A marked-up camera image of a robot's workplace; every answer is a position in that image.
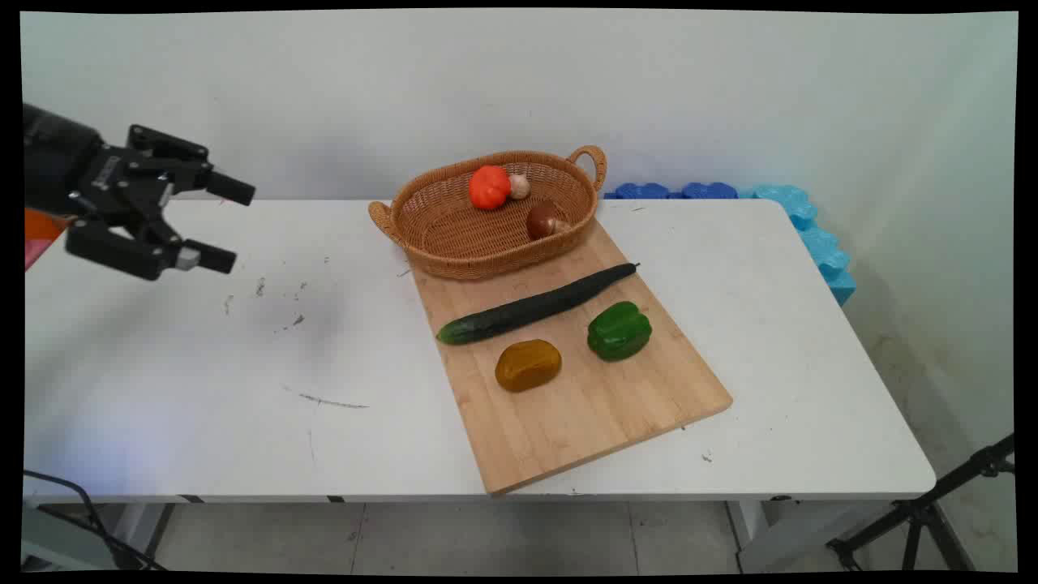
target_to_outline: table leg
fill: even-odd
[[[740,535],[739,563],[745,574],[781,569],[811,548],[822,547],[859,525],[889,503],[884,501],[810,502],[790,509],[774,525],[762,520],[760,502],[730,504]]]

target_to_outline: cucumber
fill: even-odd
[[[639,263],[621,263],[542,295],[463,316],[443,326],[436,338],[447,345],[489,339],[579,307],[612,282],[634,273]]]

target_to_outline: tripod stand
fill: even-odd
[[[901,569],[916,568],[916,554],[919,551],[919,538],[923,527],[930,530],[940,555],[948,567],[954,571],[968,571],[969,565],[962,552],[955,544],[952,534],[937,515],[933,504],[949,493],[962,486],[977,476],[995,477],[999,473],[1010,473],[1016,476],[1016,466],[1006,461],[1015,450],[1014,434],[1002,439],[996,444],[978,450],[968,461],[959,465],[952,472],[940,477],[928,493],[911,501],[896,501],[893,511],[878,519],[853,537],[846,541],[834,539],[826,547],[837,553],[840,563],[848,571],[861,571],[862,566],[854,561],[854,552],[869,545],[877,537],[885,534],[904,522],[908,522],[908,540],[901,562]]]

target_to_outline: orange tomato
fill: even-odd
[[[472,204],[487,211],[504,204],[511,192],[509,173],[500,166],[483,166],[468,182],[468,197]]]

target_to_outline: orange object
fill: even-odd
[[[46,239],[54,241],[67,224],[69,221],[27,207],[25,210],[25,240]]]
[[[500,166],[483,166],[468,182],[468,197],[472,204],[487,211],[504,204],[511,192],[512,180]]]

